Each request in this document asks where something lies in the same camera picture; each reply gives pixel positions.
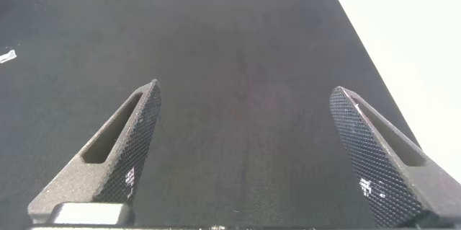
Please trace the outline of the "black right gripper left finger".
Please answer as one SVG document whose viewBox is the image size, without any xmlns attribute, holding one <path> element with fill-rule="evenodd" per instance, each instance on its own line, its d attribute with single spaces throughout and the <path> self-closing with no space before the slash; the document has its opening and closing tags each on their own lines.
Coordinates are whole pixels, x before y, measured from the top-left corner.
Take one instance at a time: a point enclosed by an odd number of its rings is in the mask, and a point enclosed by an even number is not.
<svg viewBox="0 0 461 230">
<path fill-rule="evenodd" d="M 28 205 L 32 222 L 61 203 L 132 205 L 160 110 L 157 80 L 136 89 Z"/>
</svg>

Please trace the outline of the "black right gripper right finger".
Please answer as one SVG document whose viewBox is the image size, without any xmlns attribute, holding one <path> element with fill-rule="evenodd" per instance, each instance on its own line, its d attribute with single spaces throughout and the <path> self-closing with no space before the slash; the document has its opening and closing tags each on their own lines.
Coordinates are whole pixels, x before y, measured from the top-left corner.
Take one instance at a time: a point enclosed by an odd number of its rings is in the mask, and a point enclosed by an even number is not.
<svg viewBox="0 0 461 230">
<path fill-rule="evenodd" d="M 378 227 L 460 227 L 459 182 L 416 143 L 344 87 L 329 109 Z"/>
</svg>

